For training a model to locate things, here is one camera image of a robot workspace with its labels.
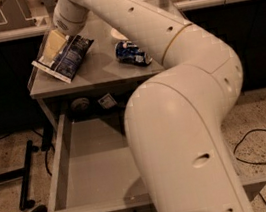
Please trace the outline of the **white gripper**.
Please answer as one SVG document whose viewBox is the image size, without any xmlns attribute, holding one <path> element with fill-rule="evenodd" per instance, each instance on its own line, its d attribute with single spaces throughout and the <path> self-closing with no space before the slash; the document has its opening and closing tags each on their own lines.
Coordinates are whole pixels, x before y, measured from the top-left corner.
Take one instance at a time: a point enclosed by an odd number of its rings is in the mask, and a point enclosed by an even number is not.
<svg viewBox="0 0 266 212">
<path fill-rule="evenodd" d="M 65 35 L 76 36 L 81 32 L 86 25 L 88 12 L 89 10 L 70 0 L 58 0 L 53 12 L 53 25 L 55 25 L 56 30 L 53 29 L 48 34 L 39 60 L 53 61 L 65 46 Z"/>
</svg>

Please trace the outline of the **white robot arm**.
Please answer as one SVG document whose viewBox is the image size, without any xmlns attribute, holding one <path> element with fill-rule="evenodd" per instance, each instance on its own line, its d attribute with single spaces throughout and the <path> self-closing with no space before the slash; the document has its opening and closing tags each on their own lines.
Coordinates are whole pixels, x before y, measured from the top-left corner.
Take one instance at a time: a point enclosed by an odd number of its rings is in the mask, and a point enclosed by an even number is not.
<svg viewBox="0 0 266 212">
<path fill-rule="evenodd" d="M 237 53 L 177 9 L 142 0 L 58 0 L 54 24 L 76 35 L 92 12 L 164 68 L 136 89 L 124 115 L 157 212 L 253 212 L 221 132 L 242 89 Z"/>
</svg>

